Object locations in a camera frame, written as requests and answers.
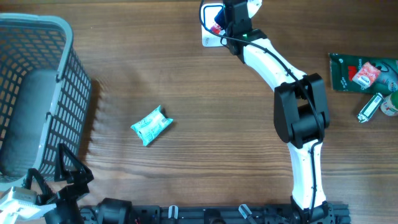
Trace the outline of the red white small packet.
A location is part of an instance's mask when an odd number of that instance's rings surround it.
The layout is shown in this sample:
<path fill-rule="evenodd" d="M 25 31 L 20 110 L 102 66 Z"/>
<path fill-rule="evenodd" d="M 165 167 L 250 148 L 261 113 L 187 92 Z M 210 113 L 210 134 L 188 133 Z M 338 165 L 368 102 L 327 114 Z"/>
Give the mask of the red white small packet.
<path fill-rule="evenodd" d="M 361 69 L 353 77 L 353 81 L 357 83 L 361 88 L 369 88 L 381 74 L 380 69 L 375 67 L 369 62 L 363 64 Z"/>

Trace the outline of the red candy bar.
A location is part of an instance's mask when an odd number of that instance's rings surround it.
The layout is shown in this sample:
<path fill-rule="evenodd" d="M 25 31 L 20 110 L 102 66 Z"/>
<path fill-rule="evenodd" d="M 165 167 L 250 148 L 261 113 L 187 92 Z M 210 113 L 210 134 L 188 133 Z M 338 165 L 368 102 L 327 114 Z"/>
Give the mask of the red candy bar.
<path fill-rule="evenodd" d="M 215 34 L 219 34 L 219 33 L 223 30 L 223 28 L 222 28 L 220 25 L 218 25 L 217 23 L 214 23 L 214 24 L 212 25 L 212 27 L 210 28 L 210 30 L 211 30 L 213 33 L 215 33 Z"/>

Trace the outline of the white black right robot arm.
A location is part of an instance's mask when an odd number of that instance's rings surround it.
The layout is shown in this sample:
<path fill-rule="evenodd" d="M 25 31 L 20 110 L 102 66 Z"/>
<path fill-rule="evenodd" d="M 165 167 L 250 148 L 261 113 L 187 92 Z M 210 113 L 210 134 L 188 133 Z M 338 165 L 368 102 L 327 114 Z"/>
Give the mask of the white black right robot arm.
<path fill-rule="evenodd" d="M 322 187 L 320 153 L 330 124 L 322 77 L 291 65 L 272 46 L 265 33 L 253 29 L 259 1 L 223 1 L 215 23 L 232 55 L 256 71 L 274 92 L 274 127 L 290 151 L 294 186 L 293 213 L 301 223 L 328 216 Z"/>

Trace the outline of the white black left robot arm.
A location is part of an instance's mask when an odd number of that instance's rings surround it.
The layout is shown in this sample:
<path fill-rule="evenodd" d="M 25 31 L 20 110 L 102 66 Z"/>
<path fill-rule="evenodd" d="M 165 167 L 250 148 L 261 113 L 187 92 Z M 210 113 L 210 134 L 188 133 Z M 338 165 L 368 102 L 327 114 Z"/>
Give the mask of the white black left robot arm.
<path fill-rule="evenodd" d="M 35 168 L 27 171 L 22 187 L 30 190 L 36 180 L 42 193 L 37 196 L 39 205 L 53 205 L 55 208 L 44 213 L 47 223 L 84 223 L 77 201 L 88 194 L 88 183 L 94 179 L 92 171 L 77 156 L 60 143 L 55 157 L 54 181 L 67 182 L 67 185 L 54 193 Z M 124 200 L 106 198 L 95 207 L 87 207 L 97 223 L 128 223 L 132 212 L 132 203 Z"/>

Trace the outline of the green 3M gloves package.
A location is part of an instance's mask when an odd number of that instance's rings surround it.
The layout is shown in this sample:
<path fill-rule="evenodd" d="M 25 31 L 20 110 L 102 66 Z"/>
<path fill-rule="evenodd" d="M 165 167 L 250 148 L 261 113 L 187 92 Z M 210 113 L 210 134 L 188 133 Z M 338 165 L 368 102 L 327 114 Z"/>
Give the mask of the green 3M gloves package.
<path fill-rule="evenodd" d="M 397 59 L 365 57 L 329 53 L 332 89 L 356 93 L 389 95 L 397 91 Z M 370 81 L 368 88 L 353 81 L 361 67 L 369 62 L 380 71 L 379 76 Z"/>

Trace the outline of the teal tissue packet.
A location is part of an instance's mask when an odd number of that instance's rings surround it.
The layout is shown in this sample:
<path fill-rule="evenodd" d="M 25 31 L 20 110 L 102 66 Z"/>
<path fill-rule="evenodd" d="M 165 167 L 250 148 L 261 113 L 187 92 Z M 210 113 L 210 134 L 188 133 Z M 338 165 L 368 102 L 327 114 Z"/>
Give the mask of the teal tissue packet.
<path fill-rule="evenodd" d="M 145 118 L 131 126 L 137 136 L 142 140 L 143 146 L 148 146 L 159 134 L 173 123 L 172 118 L 166 118 L 159 105 Z"/>

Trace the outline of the green lid jar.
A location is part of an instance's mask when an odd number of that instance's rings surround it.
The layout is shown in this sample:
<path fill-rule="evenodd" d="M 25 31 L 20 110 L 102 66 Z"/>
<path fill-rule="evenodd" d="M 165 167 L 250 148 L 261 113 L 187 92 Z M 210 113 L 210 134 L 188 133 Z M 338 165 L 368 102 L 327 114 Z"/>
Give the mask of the green lid jar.
<path fill-rule="evenodd" d="M 383 99 L 380 109 L 385 115 L 397 116 L 397 96 L 398 91 L 395 91 Z"/>

